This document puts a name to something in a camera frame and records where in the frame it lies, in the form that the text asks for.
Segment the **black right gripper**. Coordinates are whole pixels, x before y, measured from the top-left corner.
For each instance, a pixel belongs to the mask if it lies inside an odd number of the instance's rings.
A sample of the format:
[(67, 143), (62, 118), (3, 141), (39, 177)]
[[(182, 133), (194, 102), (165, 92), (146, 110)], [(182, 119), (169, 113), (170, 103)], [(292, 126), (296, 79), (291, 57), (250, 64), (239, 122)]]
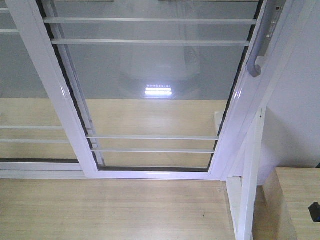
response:
[(313, 222), (320, 222), (320, 204), (318, 202), (313, 202), (308, 207), (310, 216)]

